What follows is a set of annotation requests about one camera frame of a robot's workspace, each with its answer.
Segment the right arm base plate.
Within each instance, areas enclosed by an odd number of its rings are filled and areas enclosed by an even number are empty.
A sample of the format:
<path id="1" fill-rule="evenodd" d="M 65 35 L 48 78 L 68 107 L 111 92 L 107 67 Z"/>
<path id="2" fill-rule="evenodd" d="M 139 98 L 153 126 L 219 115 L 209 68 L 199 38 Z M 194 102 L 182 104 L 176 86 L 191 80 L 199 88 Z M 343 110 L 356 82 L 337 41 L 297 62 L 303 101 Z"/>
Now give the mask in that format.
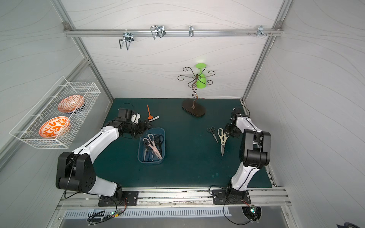
<path id="1" fill-rule="evenodd" d="M 236 190 L 232 190 L 231 192 L 227 192 L 223 189 L 211 190 L 210 191 L 213 197 L 214 205 L 249 205 L 251 204 L 251 197 L 249 195 L 249 191 L 238 192 Z"/>

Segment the pink handled scissors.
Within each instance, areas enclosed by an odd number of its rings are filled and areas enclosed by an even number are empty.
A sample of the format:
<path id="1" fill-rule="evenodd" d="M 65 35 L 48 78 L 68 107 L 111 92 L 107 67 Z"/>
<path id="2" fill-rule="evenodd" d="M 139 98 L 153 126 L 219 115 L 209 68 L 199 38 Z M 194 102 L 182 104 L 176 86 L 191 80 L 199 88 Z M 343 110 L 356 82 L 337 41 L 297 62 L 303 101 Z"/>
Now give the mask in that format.
<path id="1" fill-rule="evenodd" d="M 155 155 L 158 157 L 158 159 L 161 160 L 162 159 L 162 156 L 161 156 L 160 152 L 157 149 L 157 146 L 155 144 L 154 136 L 152 134 L 148 134 L 147 138 L 148 138 L 148 145 L 149 145 L 149 147 L 152 148 L 152 150 L 155 153 Z"/>

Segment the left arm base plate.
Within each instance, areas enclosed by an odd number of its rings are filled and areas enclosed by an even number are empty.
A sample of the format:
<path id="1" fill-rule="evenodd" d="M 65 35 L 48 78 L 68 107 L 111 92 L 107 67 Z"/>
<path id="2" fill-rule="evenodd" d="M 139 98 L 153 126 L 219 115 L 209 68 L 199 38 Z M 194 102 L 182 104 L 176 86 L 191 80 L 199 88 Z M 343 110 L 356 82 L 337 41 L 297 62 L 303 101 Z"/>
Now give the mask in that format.
<path id="1" fill-rule="evenodd" d="M 116 191 L 111 197 L 100 196 L 98 201 L 99 207 L 113 207 L 113 206 L 136 206 L 139 191 Z"/>

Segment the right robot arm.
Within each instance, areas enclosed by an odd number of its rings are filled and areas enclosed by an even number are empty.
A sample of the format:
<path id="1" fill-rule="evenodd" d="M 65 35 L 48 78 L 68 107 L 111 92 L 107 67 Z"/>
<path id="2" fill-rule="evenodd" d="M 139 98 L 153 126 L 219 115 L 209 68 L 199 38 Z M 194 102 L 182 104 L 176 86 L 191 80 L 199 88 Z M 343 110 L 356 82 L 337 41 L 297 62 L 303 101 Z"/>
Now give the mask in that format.
<path id="1" fill-rule="evenodd" d="M 239 148 L 240 164 L 229 181 L 226 196 L 247 197 L 247 188 L 254 175 L 270 163 L 271 134 L 260 130 L 242 109 L 234 108 L 223 133 L 231 137 L 242 137 Z"/>

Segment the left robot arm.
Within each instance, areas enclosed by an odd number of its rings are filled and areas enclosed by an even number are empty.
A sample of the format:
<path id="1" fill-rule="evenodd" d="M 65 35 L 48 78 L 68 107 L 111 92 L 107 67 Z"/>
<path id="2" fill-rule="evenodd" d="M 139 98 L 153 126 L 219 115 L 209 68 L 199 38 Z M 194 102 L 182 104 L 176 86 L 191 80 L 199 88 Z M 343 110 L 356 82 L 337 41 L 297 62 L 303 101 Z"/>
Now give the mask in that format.
<path id="1" fill-rule="evenodd" d="M 96 158 L 123 134 L 141 136 L 150 128 L 148 120 L 133 122 L 116 118 L 107 122 L 101 130 L 73 152 L 63 152 L 58 158 L 56 188 L 105 197 L 115 197 L 117 183 L 97 176 L 94 169 Z"/>

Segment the black scissors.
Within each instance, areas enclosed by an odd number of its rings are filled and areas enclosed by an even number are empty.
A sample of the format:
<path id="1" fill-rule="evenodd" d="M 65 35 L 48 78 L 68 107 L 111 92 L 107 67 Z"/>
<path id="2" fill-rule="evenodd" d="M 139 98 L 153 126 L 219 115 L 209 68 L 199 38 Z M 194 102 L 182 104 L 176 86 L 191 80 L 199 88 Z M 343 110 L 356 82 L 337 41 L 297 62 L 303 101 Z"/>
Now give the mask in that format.
<path id="1" fill-rule="evenodd" d="M 215 135 L 215 127 L 214 127 L 214 126 L 212 126 L 212 127 L 208 127 L 208 128 L 207 128 L 207 131 L 208 131 L 209 133 L 211 133 L 211 134 L 212 134 L 212 136 L 214 137 L 215 141 L 216 141 L 217 143 L 219 143 L 219 142 L 218 142 L 218 139 L 217 139 L 217 137 L 216 137 L 216 135 Z"/>
<path id="2" fill-rule="evenodd" d="M 155 140 L 156 148 L 159 151 L 160 157 L 162 157 L 163 156 L 162 143 L 164 141 L 164 136 L 161 134 L 156 134 L 156 135 L 154 135 L 154 140 Z"/>
<path id="3" fill-rule="evenodd" d="M 144 143 L 143 162 L 146 162 L 146 153 L 149 152 L 148 139 L 143 138 L 143 143 Z"/>

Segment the beige handled kitchen scissors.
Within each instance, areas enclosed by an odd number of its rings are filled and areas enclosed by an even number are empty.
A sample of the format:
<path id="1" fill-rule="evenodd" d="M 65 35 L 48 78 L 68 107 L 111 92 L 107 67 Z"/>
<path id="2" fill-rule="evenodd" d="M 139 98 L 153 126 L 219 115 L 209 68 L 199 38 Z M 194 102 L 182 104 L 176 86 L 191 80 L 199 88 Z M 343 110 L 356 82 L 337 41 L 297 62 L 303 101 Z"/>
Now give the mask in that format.
<path id="1" fill-rule="evenodd" d="M 229 135 L 222 128 L 219 128 L 218 129 L 218 136 L 219 136 L 220 141 L 221 141 L 221 156 L 223 157 L 224 152 L 225 152 L 226 141 L 229 138 Z"/>

